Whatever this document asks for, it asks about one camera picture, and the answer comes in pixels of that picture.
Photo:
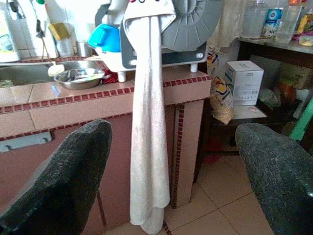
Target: tile floor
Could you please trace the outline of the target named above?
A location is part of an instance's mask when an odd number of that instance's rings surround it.
[[[273,235],[252,193],[244,163],[225,156],[203,164],[193,185],[190,204],[165,209],[168,229],[159,235]],[[146,235],[140,227],[124,224],[103,235]]]

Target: hanging towel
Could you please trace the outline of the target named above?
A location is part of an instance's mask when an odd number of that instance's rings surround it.
[[[131,223],[151,235],[170,202],[161,32],[175,19],[171,0],[130,0],[123,25],[137,53],[131,154]]]

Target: clear plastic bottle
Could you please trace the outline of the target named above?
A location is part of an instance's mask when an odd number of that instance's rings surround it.
[[[265,0],[254,0],[246,9],[243,22],[243,38],[259,38],[268,12]]]

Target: sponge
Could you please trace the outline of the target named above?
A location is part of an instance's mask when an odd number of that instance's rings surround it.
[[[64,23],[52,23],[49,25],[49,29],[57,41],[70,37]]]

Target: cardboard box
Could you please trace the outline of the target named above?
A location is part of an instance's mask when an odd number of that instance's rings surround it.
[[[263,73],[263,69],[249,60],[227,63],[225,78],[233,91],[234,106],[256,104]]]
[[[279,79],[288,82],[297,90],[310,89],[313,86],[313,70],[282,63]]]

